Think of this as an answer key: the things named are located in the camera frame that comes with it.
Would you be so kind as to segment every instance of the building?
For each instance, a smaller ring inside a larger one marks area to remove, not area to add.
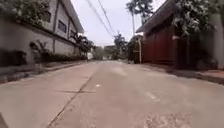
[[[144,33],[142,42],[142,62],[168,65],[174,68],[197,66],[198,50],[194,44],[178,40],[172,21],[175,15],[175,0],[167,0],[137,32]],[[217,61],[219,69],[224,69],[224,33],[220,14],[211,16],[216,30],[204,34],[200,48]]]
[[[23,51],[28,63],[34,62],[31,42],[45,42],[46,48],[55,53],[74,54],[77,52],[76,42],[70,37],[84,32],[70,0],[50,0],[43,28],[5,19],[0,19],[0,28],[0,49]]]

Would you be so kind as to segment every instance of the bush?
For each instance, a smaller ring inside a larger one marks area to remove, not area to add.
[[[78,61],[78,60],[86,60],[85,56],[76,56],[76,55],[63,55],[57,54],[50,51],[46,51],[42,53],[41,60],[43,63],[49,62],[65,62],[65,61]]]
[[[0,49],[0,66],[21,66],[27,64],[26,53],[23,51],[8,51]]]

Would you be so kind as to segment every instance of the curb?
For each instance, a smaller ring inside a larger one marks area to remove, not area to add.
[[[1,84],[5,84],[5,83],[8,83],[8,82],[18,81],[18,80],[21,80],[23,78],[29,78],[29,77],[33,77],[33,76],[36,76],[36,75],[41,75],[41,74],[44,74],[44,73],[47,73],[47,72],[52,72],[52,71],[56,71],[56,70],[60,70],[60,69],[64,69],[64,68],[78,66],[78,65],[81,65],[81,64],[85,64],[85,62],[78,62],[78,63],[73,63],[73,64],[61,65],[61,66],[58,66],[58,67],[56,66],[56,67],[41,69],[41,70],[38,70],[38,71],[20,72],[20,73],[15,73],[15,74],[2,76],[2,77],[0,77],[0,86],[1,86]]]
[[[175,76],[178,76],[178,77],[194,78],[194,79],[199,79],[199,80],[204,80],[204,81],[224,85],[224,79],[220,78],[220,77],[203,75],[201,73],[193,72],[193,71],[192,72],[190,72],[190,71],[185,72],[185,71],[178,71],[178,70],[172,70],[172,69],[167,69],[166,70],[166,69],[163,69],[163,68],[153,67],[153,66],[149,66],[149,65],[145,65],[145,66],[149,67],[150,69],[152,69],[154,71],[168,73],[168,74],[175,75]]]

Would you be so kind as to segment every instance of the roof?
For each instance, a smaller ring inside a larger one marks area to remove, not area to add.
[[[166,0],[159,9],[142,25],[136,33],[150,31],[152,28],[161,24],[165,19],[171,16],[175,11],[175,0]]]
[[[66,10],[68,11],[68,15],[71,17],[73,23],[75,24],[77,31],[79,33],[84,33],[84,29],[82,27],[82,24],[80,23],[80,20],[78,18],[74,6],[72,5],[71,0],[61,0],[61,2],[64,4]]]

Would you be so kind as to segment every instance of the road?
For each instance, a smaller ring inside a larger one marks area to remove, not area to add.
[[[0,113],[9,128],[223,128],[223,97],[222,85],[107,61],[1,85]]]

